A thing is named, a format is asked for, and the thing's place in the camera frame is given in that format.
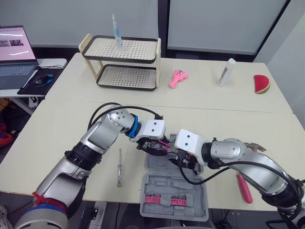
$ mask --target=gray tool case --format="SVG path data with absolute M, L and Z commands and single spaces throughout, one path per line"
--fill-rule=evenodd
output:
M 170 162 L 175 154 L 146 155 L 145 165 L 150 170 L 144 177 L 141 191 L 140 214 L 144 217 L 180 219 L 205 222 L 209 218 L 205 184 L 192 185 L 184 180 L 179 168 Z M 189 169 L 183 169 L 192 181 L 203 180 Z M 160 195 L 160 204 L 145 203 L 146 195 Z M 186 207 L 172 206 L 171 196 L 186 197 Z

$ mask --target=perforated tray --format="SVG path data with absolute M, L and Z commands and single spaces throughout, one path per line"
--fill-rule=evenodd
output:
M 123 46 L 127 51 L 116 49 L 113 36 L 94 36 L 82 55 L 89 60 L 153 63 L 156 59 L 157 40 L 145 38 L 122 37 Z
M 96 83 L 101 87 L 152 91 L 156 88 L 156 68 L 107 64 Z

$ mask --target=laptop screen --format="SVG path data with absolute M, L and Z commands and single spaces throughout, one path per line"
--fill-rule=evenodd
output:
M 0 62 L 35 60 L 24 28 L 0 27 Z

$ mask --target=watermelon slice toy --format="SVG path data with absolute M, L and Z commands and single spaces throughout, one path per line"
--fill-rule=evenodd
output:
M 267 76 L 255 75 L 254 84 L 255 84 L 255 93 L 264 94 L 266 91 L 268 91 L 270 87 L 270 80 Z

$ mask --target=white table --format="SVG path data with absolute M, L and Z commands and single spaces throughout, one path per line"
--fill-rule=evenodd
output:
M 119 102 L 124 104 L 292 113 L 264 63 L 238 62 L 232 80 L 219 87 L 226 62 L 161 58 L 160 87 L 154 91 L 103 88 L 96 84 L 80 53 L 71 59 L 46 99 L 86 102 Z M 168 83 L 175 69 L 182 69 L 189 78 L 171 89 Z M 254 93 L 255 74 L 269 77 L 271 87 L 265 94 Z
M 55 65 L 61 65 L 61 66 L 65 67 L 66 64 L 67 64 L 67 60 L 66 59 L 62 59 L 62 58 L 57 58 L 57 59 L 37 59 L 37 62 L 38 62 L 40 67 L 48 67 L 48 66 L 55 66 Z M 32 76 L 29 78 L 29 80 L 36 74 L 37 71 L 38 70 L 35 70 L 33 72 Z M 25 102 L 23 102 L 19 98 L 21 98 L 21 97 L 43 97 L 44 95 L 39 95 L 39 94 L 17 94 L 18 91 L 19 91 L 19 89 L 0 90 L 0 98 L 10 98 L 15 104 L 20 106 L 24 111 L 26 111 L 30 115 L 33 114 L 33 109 L 30 108 Z
M 0 165 L 0 190 L 31 194 L 64 152 L 79 142 L 91 114 L 99 105 L 51 99 L 42 101 Z M 164 115 L 167 135 L 184 128 L 208 139 L 235 137 L 244 142 L 256 142 L 264 146 L 266 154 L 291 176 L 304 178 L 305 132 L 294 114 L 146 107 Z M 153 118 L 144 111 L 130 112 L 137 114 L 140 120 Z M 122 187 L 116 186 L 119 148 L 122 148 Z M 136 149 L 136 144 L 119 135 L 101 163 L 93 169 L 84 199 L 139 203 L 142 178 L 148 172 L 144 167 L 145 156 L 145 152 Z M 206 169 L 202 175 L 207 177 L 215 172 Z M 235 175 L 234 171 L 226 171 L 206 183 L 210 208 L 275 210 L 262 201 L 261 195 L 252 187 L 254 202 L 246 204 Z

